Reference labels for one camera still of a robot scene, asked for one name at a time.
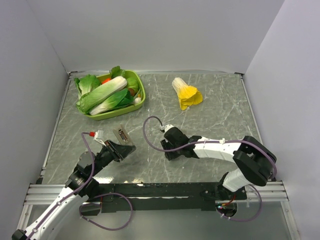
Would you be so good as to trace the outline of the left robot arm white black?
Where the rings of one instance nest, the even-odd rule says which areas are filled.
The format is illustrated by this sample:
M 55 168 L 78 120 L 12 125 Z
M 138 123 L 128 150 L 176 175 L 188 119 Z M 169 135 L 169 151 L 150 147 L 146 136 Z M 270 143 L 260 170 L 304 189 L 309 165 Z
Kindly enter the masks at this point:
M 135 145 L 121 145 L 106 140 L 102 149 L 94 154 L 89 147 L 82 153 L 51 205 L 25 230 L 17 229 L 13 240 L 53 240 L 69 217 L 86 201 L 95 200 L 100 191 L 99 182 L 93 178 L 111 162 L 120 162 L 136 150 Z

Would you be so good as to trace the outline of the white remote control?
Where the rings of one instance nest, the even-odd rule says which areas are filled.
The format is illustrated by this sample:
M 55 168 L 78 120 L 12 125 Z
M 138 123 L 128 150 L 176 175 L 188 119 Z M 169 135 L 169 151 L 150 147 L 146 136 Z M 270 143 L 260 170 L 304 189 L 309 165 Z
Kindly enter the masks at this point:
M 119 141 L 120 145 L 126 145 L 126 146 L 133 146 L 134 145 L 128 132 L 126 131 L 125 127 L 122 124 L 120 124 L 119 126 L 114 128 L 112 130 L 112 132 L 115 135 L 115 137 L 117 138 L 117 140 Z

